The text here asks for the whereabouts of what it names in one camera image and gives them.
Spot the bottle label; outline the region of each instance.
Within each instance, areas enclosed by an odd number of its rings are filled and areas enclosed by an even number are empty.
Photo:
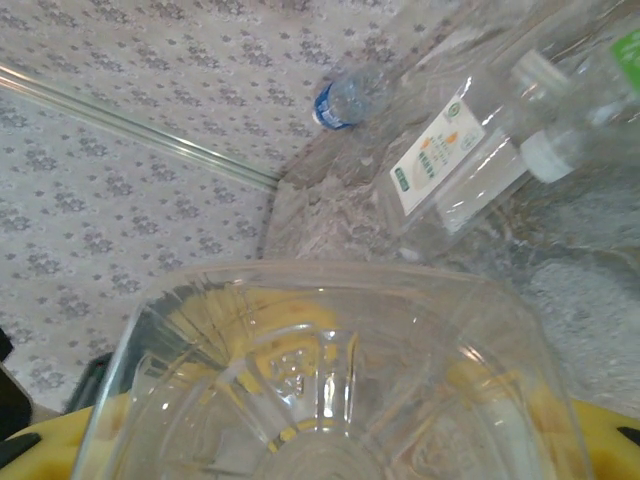
[[[449,176],[485,135],[467,104],[454,95],[389,172],[405,216]]]
[[[313,118],[323,127],[329,128],[331,130],[342,130],[343,128],[353,126],[352,123],[345,123],[336,117],[331,112],[331,107],[329,106],[329,90],[333,83],[330,83],[326,86],[313,105]]]
[[[633,88],[640,92],[640,28],[614,43],[611,53]]]

